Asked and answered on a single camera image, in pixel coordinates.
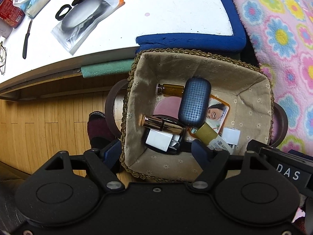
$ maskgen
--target beige fabric lining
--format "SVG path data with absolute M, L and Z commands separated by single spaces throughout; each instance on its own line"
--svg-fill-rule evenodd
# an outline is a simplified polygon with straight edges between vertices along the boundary
M 184 85 L 193 77 L 210 81 L 212 94 L 227 102 L 225 127 L 241 130 L 235 154 L 243 154 L 250 139 L 267 143 L 271 126 L 271 90 L 267 77 L 249 68 L 212 58 L 179 53 L 143 53 L 129 93 L 126 116 L 125 164 L 131 170 L 171 180 L 193 181 L 201 168 L 191 153 L 163 155 L 147 149 L 141 138 L 142 115 L 153 115 L 159 82 Z

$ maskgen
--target amber glass bottle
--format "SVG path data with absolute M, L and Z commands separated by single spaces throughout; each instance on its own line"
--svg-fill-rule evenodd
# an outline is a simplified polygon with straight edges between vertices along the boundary
M 183 96 L 184 86 L 172 85 L 172 84 L 159 84 L 157 87 L 158 94 L 164 94 L 167 96 Z

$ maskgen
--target knife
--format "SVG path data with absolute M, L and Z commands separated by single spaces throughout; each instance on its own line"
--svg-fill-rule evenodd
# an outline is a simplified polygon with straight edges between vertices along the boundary
M 30 35 L 30 28 L 32 27 L 32 20 L 29 23 L 28 30 L 27 30 L 27 33 L 25 35 L 24 46 L 23 46 L 23 58 L 24 59 L 26 59 L 26 55 L 27 55 L 27 44 L 28 44 L 28 37 Z

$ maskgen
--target grid pattern case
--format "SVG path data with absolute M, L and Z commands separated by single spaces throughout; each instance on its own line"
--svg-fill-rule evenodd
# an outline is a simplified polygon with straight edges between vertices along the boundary
M 203 78 L 191 78 L 186 82 L 178 119 L 187 126 L 204 124 L 211 94 L 211 84 Z

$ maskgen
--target green foam padding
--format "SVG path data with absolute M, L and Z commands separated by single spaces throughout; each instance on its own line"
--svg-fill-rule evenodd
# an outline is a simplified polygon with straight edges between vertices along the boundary
M 100 62 L 81 67 L 84 78 L 92 78 L 110 74 L 128 73 L 133 64 L 133 59 L 124 59 L 110 62 Z

